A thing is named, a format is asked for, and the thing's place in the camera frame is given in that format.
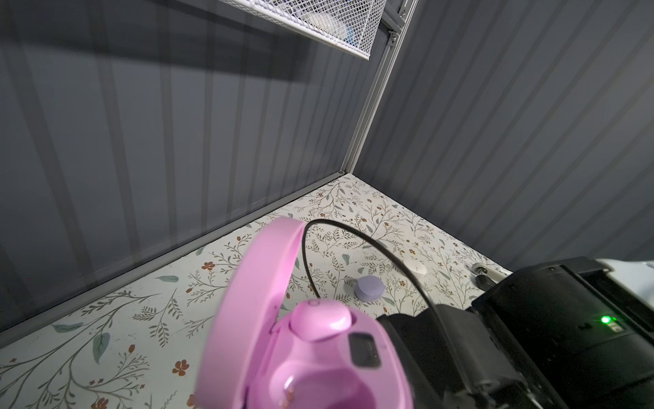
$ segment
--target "wire basket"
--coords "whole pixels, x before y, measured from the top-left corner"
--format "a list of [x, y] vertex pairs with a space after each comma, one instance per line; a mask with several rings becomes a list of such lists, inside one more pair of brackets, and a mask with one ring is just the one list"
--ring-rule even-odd
[[368, 60], [386, 0], [222, 0]]

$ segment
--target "gray wall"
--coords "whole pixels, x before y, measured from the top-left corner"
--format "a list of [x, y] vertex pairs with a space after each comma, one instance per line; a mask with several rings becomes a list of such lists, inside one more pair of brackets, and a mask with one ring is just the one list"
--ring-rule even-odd
[[3, 1], [0, 330], [337, 171], [370, 62], [218, 1]]
[[654, 258], [652, 16], [428, 2], [355, 175], [508, 268]]

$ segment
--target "floral tablecloth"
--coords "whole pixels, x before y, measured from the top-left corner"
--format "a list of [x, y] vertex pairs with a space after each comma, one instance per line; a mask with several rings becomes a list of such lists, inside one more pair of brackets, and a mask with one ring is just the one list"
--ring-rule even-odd
[[[427, 267], [421, 281], [437, 303], [468, 307], [481, 291], [466, 267], [497, 266], [344, 175], [0, 350], [0, 408], [195, 407], [198, 362], [220, 297], [256, 233], [280, 216], [342, 221], [401, 258], [417, 259]], [[372, 316], [425, 309], [412, 284], [362, 240], [318, 225], [307, 246], [321, 296]], [[353, 294], [356, 279], [368, 274], [386, 285], [376, 302], [361, 302]], [[281, 314], [313, 297], [301, 253], [285, 297]]]

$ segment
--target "white object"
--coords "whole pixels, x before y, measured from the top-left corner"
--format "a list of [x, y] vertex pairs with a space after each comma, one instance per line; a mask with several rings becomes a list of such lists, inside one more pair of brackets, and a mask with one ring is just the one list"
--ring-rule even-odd
[[654, 309], [654, 261], [597, 261], [610, 270], [610, 279]]
[[405, 258], [403, 262], [404, 265], [407, 266], [407, 268], [415, 275], [424, 276], [425, 274], [427, 274], [427, 267], [425, 267], [418, 260], [414, 260], [412, 258]]
[[386, 0], [222, 0], [368, 60]]

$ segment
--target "purple disc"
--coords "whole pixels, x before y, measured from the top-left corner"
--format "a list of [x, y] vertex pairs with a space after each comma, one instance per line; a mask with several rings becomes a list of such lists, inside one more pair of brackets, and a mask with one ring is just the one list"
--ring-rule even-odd
[[377, 300], [384, 293], [384, 283], [379, 277], [366, 276], [356, 280], [354, 294], [361, 301]]

